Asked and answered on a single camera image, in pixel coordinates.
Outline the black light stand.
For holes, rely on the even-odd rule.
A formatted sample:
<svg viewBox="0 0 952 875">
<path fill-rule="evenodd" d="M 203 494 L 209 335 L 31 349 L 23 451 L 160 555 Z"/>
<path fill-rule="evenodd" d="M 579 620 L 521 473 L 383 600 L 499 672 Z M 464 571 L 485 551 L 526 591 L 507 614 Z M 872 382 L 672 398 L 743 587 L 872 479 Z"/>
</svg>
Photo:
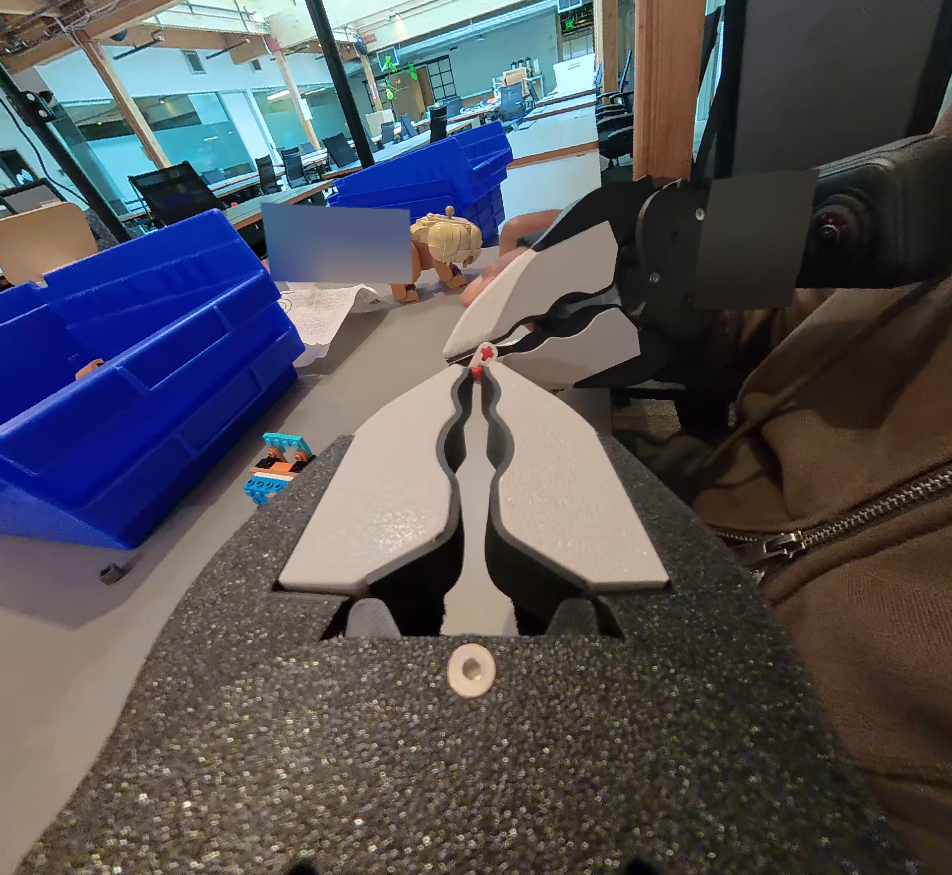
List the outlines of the black light stand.
<svg viewBox="0 0 952 875">
<path fill-rule="evenodd" d="M 78 164 L 64 139 L 54 130 L 54 110 L 40 96 L 19 88 L 1 65 L 2 117 L 17 130 L 20 139 L 35 154 L 39 167 L 50 182 L 59 184 L 72 199 L 82 198 L 94 211 L 110 235 L 118 242 L 131 239 L 115 209 L 98 186 Z"/>
</svg>

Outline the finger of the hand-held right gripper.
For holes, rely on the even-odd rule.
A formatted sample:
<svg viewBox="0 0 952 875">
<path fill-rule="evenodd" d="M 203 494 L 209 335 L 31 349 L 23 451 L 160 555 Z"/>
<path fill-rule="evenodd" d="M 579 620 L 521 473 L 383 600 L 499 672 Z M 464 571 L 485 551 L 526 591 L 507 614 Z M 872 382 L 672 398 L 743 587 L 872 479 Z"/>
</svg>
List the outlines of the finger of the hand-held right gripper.
<svg viewBox="0 0 952 875">
<path fill-rule="evenodd" d="M 499 347 L 499 363 L 549 391 L 577 386 L 641 354 L 634 322 L 619 306 L 572 312 L 554 328 Z"/>
<path fill-rule="evenodd" d="M 618 243 L 608 221 L 545 249 L 510 261 L 484 286 L 453 328 L 444 348 L 448 363 L 471 357 L 524 321 L 545 315 L 567 296 L 591 297 L 614 281 Z"/>
</svg>

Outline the blue plastic bin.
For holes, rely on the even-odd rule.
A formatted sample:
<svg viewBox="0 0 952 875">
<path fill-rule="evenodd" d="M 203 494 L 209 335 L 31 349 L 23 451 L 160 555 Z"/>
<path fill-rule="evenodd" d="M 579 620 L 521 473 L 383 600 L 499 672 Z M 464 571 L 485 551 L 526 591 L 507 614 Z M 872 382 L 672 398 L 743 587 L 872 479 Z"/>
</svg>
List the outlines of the blue plastic bin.
<svg viewBox="0 0 952 875">
<path fill-rule="evenodd" d="M 454 214 L 476 225 L 493 246 L 506 220 L 501 183 L 513 154 L 498 121 L 448 136 L 336 181 L 327 203 L 350 208 L 403 209 L 415 222 L 424 215 Z"/>
<path fill-rule="evenodd" d="M 296 379 L 267 272 L 2 424 L 2 534 L 140 545 Z"/>
<path fill-rule="evenodd" d="M 267 270 L 224 214 L 208 211 L 1 294 L 1 417 L 15 418 Z"/>
</svg>

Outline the blue orange toy brick assembly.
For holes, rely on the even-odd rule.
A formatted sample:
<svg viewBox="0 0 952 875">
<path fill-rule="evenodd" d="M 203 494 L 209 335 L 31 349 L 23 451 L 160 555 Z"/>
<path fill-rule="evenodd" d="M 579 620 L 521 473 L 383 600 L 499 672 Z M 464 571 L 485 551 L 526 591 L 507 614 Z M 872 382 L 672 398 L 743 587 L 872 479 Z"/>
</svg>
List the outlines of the blue orange toy brick assembly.
<svg viewBox="0 0 952 875">
<path fill-rule="evenodd" d="M 244 493 L 256 506 L 273 499 L 315 457 L 301 436 L 265 432 L 263 442 L 263 457 L 251 468 L 249 478 L 244 483 Z"/>
</svg>

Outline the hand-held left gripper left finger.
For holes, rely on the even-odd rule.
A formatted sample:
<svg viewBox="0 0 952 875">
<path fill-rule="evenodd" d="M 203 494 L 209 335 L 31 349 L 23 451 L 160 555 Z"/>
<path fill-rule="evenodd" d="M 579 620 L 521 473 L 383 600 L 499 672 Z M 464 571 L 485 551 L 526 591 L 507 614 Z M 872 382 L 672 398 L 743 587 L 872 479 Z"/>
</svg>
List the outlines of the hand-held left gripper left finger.
<svg viewBox="0 0 952 875">
<path fill-rule="evenodd" d="M 463 566 L 456 470 L 472 378 L 450 367 L 368 419 L 279 575 L 285 591 L 382 601 L 398 626 L 440 626 Z"/>
</svg>

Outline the brown toy brick model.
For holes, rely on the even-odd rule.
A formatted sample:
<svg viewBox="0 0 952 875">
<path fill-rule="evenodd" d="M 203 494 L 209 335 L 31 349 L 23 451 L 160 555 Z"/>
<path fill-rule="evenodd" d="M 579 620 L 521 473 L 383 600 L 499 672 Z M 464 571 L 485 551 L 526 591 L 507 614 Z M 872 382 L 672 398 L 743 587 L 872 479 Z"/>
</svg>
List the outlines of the brown toy brick model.
<svg viewBox="0 0 952 875">
<path fill-rule="evenodd" d="M 444 214 L 431 213 L 411 225 L 411 282 L 393 284 L 391 294 L 397 303 L 419 301 L 415 286 L 421 273 L 434 269 L 447 290 L 459 290 L 468 283 L 461 267 L 470 265 L 482 250 L 478 226 L 457 217 L 452 206 Z"/>
</svg>

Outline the wooden pillar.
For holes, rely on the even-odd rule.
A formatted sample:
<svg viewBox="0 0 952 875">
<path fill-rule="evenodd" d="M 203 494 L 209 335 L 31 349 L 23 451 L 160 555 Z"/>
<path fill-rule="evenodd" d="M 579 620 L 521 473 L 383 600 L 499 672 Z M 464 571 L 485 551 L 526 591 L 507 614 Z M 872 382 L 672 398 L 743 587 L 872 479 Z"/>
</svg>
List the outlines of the wooden pillar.
<svg viewBox="0 0 952 875">
<path fill-rule="evenodd" d="M 635 0 L 633 177 L 687 178 L 706 0 Z"/>
</svg>

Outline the printed paper sheet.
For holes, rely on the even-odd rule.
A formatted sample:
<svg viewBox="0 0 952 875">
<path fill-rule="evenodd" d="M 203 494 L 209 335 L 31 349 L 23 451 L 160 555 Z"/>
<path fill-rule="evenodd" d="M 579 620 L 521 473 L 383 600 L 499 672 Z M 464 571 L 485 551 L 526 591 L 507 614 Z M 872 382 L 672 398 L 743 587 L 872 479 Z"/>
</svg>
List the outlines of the printed paper sheet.
<svg viewBox="0 0 952 875">
<path fill-rule="evenodd" d="M 325 358 L 344 321 L 351 314 L 385 310 L 388 300 L 367 285 L 289 285 L 281 291 L 279 305 L 294 325 L 303 352 L 293 362 L 296 369 Z"/>
</svg>

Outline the large black screen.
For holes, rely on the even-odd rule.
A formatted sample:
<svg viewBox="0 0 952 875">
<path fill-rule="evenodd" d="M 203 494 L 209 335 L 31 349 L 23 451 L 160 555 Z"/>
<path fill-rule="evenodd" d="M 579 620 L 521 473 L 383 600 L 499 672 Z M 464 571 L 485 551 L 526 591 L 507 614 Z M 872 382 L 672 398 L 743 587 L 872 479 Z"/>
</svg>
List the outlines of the large black screen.
<svg viewBox="0 0 952 875">
<path fill-rule="evenodd" d="M 724 0 L 708 177 L 804 170 L 932 130 L 951 0 Z"/>
</svg>

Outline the long wooden office table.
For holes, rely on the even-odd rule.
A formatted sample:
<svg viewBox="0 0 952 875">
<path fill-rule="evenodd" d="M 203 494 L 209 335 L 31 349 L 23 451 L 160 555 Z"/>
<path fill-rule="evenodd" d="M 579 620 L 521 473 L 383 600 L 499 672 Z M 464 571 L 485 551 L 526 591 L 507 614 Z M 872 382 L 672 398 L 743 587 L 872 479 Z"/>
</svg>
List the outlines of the long wooden office table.
<svg viewBox="0 0 952 875">
<path fill-rule="evenodd" d="M 303 202 L 326 202 L 327 193 L 336 190 L 334 180 L 322 180 L 314 184 L 279 191 L 229 206 L 223 211 L 232 226 L 241 230 L 262 220 L 262 209 L 267 204 L 298 204 Z"/>
</svg>

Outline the black metal post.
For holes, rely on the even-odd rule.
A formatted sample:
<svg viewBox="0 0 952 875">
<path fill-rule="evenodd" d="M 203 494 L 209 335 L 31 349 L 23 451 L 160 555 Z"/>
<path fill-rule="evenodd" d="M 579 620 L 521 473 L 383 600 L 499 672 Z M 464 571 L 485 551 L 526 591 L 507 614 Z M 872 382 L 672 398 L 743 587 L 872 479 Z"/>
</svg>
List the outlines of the black metal post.
<svg viewBox="0 0 952 875">
<path fill-rule="evenodd" d="M 336 91 L 361 167 L 371 167 L 374 165 L 373 151 L 363 128 L 363 121 L 351 91 L 347 72 L 334 38 L 324 2 L 323 0 L 304 0 L 304 3 L 327 63 L 331 82 Z"/>
</svg>

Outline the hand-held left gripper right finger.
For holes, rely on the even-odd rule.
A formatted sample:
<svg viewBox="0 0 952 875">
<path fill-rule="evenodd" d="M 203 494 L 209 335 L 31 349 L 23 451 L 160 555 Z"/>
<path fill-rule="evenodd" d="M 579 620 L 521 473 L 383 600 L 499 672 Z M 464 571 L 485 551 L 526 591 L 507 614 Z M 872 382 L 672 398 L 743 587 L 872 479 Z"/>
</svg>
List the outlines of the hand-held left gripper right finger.
<svg viewBox="0 0 952 875">
<path fill-rule="evenodd" d="M 668 573 L 599 434 L 498 363 L 485 367 L 490 483 L 485 563 L 521 608 L 667 587 Z"/>
</svg>

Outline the person's right hand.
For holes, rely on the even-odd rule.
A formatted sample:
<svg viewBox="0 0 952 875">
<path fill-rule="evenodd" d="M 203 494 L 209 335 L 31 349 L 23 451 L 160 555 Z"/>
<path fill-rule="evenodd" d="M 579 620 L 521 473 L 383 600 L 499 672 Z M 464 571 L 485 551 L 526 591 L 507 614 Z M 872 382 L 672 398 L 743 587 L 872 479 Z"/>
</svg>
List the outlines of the person's right hand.
<svg viewBox="0 0 952 875">
<path fill-rule="evenodd" d="M 499 256 L 470 282 L 460 295 L 460 303 L 468 309 L 480 293 L 517 257 L 528 251 L 561 215 L 560 209 L 518 215 L 506 221 L 499 239 Z"/>
</svg>

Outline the black office chair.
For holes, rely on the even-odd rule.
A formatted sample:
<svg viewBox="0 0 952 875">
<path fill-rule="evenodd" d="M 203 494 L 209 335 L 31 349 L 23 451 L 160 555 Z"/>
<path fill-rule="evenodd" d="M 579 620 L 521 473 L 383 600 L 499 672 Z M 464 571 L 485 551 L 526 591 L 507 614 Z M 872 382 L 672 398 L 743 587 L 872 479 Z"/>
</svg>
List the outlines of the black office chair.
<svg viewBox="0 0 952 875">
<path fill-rule="evenodd" d="M 609 167 L 631 155 L 633 147 L 633 94 L 630 91 L 605 93 L 596 104 L 596 126 L 600 156 Z"/>
<path fill-rule="evenodd" d="M 145 201 L 153 221 L 161 227 L 172 226 L 210 210 L 225 210 L 225 204 L 189 161 L 127 179 Z"/>
</svg>

